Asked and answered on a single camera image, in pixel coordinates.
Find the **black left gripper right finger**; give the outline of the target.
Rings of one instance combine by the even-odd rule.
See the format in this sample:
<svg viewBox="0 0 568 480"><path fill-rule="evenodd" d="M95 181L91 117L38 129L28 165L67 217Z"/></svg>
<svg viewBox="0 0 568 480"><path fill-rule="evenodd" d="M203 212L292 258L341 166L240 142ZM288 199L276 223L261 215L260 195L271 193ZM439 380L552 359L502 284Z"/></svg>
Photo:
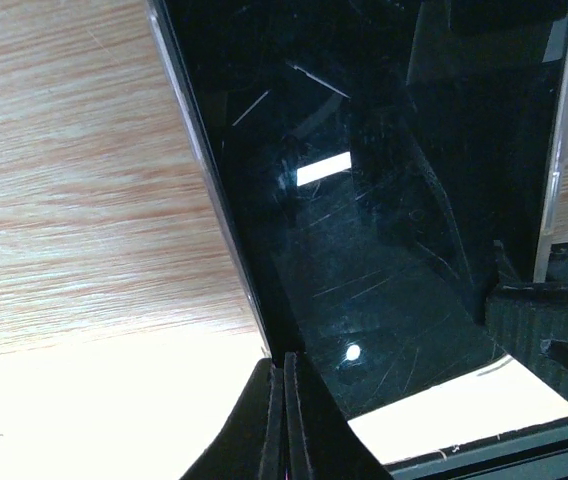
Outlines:
<svg viewBox="0 0 568 480"><path fill-rule="evenodd" d="M389 477L349 427L321 376L300 353L285 355L284 392L291 479Z"/></svg>

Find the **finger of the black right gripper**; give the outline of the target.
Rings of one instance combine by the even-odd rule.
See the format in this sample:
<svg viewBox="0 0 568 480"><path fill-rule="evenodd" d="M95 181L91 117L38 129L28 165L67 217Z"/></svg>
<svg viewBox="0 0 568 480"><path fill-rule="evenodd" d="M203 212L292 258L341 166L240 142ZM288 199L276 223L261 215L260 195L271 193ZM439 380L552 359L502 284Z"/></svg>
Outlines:
<svg viewBox="0 0 568 480"><path fill-rule="evenodd" d="M486 333L568 402L568 243L551 248L543 283L522 282L501 242L494 252L500 282L485 300Z"/></svg>

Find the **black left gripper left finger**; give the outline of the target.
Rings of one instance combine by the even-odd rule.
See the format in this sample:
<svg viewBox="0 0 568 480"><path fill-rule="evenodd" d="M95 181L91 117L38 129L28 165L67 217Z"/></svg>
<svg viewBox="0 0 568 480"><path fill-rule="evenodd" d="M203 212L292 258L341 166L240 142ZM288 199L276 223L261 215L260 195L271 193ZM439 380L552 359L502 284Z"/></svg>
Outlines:
<svg viewBox="0 0 568 480"><path fill-rule="evenodd" d="M257 362L218 435L183 477L282 479L284 477L283 371Z"/></svg>

